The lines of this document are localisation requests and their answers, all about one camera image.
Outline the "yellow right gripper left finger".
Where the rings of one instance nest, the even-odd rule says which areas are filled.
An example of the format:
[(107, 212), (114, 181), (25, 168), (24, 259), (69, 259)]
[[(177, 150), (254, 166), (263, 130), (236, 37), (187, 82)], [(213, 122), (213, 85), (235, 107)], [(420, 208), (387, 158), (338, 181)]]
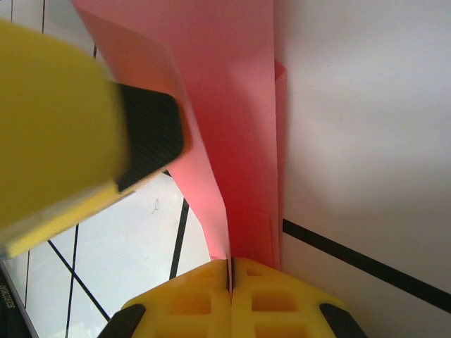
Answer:
[(232, 338), (228, 262), (215, 260), (131, 300), (101, 338)]

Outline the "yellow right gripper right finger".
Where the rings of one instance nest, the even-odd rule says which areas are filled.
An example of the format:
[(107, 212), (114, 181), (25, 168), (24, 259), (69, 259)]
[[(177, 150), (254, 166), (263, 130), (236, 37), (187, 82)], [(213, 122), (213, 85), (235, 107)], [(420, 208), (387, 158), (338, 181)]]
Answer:
[(363, 338), (334, 296), (246, 258), (233, 259), (231, 338)]

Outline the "pink square paper sheet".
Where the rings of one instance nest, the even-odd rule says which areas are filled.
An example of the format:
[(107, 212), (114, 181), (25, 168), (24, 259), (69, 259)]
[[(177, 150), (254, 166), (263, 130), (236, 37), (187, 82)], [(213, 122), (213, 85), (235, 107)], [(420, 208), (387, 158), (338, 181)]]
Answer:
[(280, 267), (286, 71), (273, 0), (71, 0), (118, 82), (182, 106), (187, 153), (169, 172), (213, 258)]

